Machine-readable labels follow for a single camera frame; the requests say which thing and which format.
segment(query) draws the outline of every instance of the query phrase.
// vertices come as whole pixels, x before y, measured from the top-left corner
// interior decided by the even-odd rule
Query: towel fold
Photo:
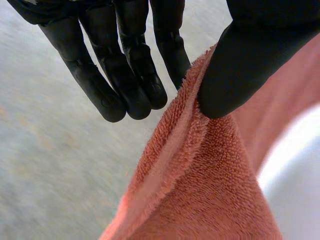
[[[212,120],[197,94],[214,49],[188,71],[101,240],[282,238],[256,173],[289,121],[320,100],[320,35],[245,105]]]

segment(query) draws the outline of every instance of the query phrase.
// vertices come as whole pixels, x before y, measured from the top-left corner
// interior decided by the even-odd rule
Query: orange towel
[[[282,238],[256,172],[289,121],[320,100],[320,35],[216,120],[196,99],[213,52],[188,71],[101,240]]]

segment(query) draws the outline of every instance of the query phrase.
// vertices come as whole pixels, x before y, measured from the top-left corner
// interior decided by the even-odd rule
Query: robotic hand
[[[126,112],[141,120],[167,103],[144,36],[148,0],[8,2],[26,21],[39,25],[107,121],[118,122]],[[185,0],[150,4],[156,43],[178,89],[190,66],[179,34]],[[227,4],[233,21],[217,44],[198,96],[201,111],[212,119],[244,104],[320,32],[319,0],[227,0]],[[79,22],[113,89],[94,65]]]

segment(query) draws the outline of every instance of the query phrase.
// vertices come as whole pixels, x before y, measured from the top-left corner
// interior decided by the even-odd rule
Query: gray floor
[[[215,44],[230,21],[225,0],[187,0],[181,35],[189,58]],[[170,102],[176,91],[156,47],[151,16],[146,40]],[[107,123],[38,27],[5,0],[0,0],[0,83],[0,239],[96,239],[115,214],[164,110],[142,121]],[[319,159],[319,143],[312,154],[308,150],[313,161],[307,163]],[[296,206],[282,208],[290,199],[283,188],[269,190],[285,233],[297,224],[287,214]]]

